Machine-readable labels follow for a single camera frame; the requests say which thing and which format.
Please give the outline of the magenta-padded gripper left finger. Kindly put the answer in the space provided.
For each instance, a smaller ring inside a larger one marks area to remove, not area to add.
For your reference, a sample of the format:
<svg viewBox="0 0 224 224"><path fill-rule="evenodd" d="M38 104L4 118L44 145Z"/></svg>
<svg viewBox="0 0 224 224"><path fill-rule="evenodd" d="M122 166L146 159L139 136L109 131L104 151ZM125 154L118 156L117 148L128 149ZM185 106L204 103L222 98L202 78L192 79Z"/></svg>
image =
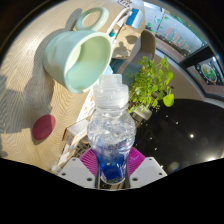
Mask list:
<svg viewBox="0 0 224 224"><path fill-rule="evenodd" d="M98 174L98 163L92 149L80 157L72 157L58 176L84 188L94 188Z"/></svg>

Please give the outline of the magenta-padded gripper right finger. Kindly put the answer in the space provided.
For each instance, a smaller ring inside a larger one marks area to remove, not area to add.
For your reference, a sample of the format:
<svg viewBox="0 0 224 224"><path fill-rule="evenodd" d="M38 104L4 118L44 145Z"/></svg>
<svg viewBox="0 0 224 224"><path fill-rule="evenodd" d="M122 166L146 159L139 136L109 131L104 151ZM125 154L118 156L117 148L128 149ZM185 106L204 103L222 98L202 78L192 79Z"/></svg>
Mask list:
<svg viewBox="0 0 224 224"><path fill-rule="evenodd" d="M153 157L145 157L136 148L132 148L127 158L126 188L140 188L167 174Z"/></svg>

